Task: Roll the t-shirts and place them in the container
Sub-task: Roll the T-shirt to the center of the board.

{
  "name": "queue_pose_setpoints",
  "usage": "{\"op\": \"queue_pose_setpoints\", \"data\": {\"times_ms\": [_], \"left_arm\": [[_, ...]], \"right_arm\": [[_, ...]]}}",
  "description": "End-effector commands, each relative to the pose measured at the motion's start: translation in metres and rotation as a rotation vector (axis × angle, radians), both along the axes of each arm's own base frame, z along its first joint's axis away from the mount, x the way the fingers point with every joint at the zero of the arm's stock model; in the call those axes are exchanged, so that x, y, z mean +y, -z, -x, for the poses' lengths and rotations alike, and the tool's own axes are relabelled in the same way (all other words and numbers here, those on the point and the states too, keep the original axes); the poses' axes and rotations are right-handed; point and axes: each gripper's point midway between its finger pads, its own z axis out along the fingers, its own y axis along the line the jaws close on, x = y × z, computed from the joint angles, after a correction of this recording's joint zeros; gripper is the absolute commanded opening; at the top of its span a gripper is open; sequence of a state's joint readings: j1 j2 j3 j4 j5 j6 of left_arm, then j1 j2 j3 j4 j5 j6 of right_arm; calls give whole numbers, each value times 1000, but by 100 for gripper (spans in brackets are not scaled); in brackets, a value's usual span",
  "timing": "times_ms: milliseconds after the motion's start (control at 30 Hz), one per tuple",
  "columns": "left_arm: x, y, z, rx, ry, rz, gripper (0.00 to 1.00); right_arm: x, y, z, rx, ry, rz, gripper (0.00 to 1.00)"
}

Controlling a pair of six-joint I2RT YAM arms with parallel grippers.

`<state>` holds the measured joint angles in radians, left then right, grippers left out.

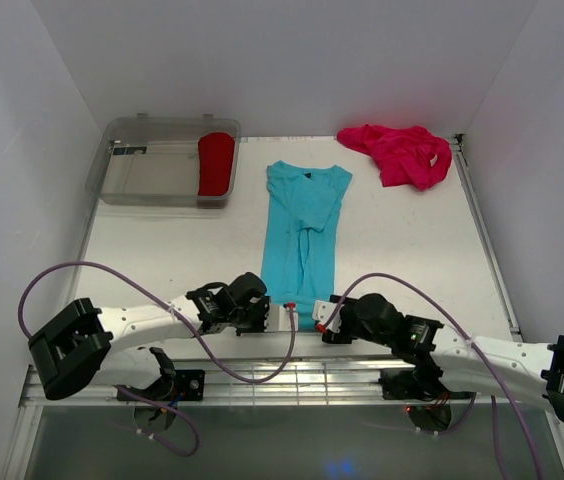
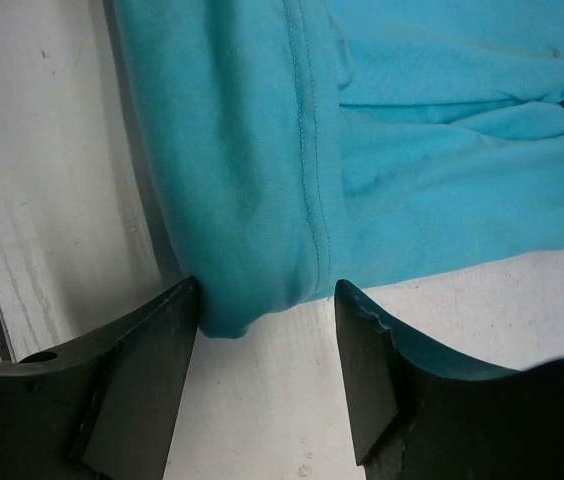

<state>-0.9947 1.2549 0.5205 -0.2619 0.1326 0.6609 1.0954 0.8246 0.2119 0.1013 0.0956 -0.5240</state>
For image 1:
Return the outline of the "cyan t shirt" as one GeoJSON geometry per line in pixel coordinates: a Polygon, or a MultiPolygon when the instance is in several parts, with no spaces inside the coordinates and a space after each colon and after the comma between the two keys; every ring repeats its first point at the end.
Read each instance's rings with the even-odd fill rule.
{"type": "Polygon", "coordinates": [[[261,278],[271,300],[293,303],[301,331],[312,331],[314,303],[334,293],[342,203],[352,174],[340,166],[267,167],[269,194],[261,278]]]}

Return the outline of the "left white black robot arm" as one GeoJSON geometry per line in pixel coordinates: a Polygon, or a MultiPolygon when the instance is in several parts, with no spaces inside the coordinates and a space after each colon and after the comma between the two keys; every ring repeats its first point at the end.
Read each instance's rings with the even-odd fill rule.
{"type": "Polygon", "coordinates": [[[160,342],[228,328],[261,333],[269,309],[265,284],[247,272],[230,284],[189,291],[165,306],[98,308],[88,298],[74,300],[29,339],[28,347],[49,400],[66,399],[92,383],[122,385],[159,400],[177,383],[160,342]]]}

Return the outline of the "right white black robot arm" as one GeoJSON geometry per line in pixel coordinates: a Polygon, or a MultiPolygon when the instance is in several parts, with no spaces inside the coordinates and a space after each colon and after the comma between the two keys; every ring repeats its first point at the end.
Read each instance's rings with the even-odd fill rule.
{"type": "Polygon", "coordinates": [[[399,312],[380,294],[359,299],[333,295],[315,303],[312,317],[325,343],[363,340],[409,364],[404,372],[381,375],[388,399],[511,395],[564,423],[564,335],[549,344],[466,339],[450,323],[399,312]]]}

